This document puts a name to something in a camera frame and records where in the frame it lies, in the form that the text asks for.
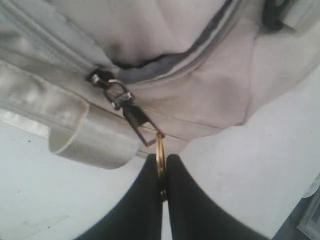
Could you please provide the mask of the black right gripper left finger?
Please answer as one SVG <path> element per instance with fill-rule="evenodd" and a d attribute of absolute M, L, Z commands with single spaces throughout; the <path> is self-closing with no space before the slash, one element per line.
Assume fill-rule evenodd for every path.
<path fill-rule="evenodd" d="M 112 210 L 77 240 L 160 240 L 163 201 L 156 155 L 147 156 L 137 178 Z"/>

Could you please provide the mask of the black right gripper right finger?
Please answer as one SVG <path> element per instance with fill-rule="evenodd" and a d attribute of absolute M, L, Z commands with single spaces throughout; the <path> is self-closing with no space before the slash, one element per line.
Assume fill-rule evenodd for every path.
<path fill-rule="evenodd" d="M 167 200 L 174 240 L 264 240 L 219 207 L 200 188 L 177 154 L 166 159 Z"/>

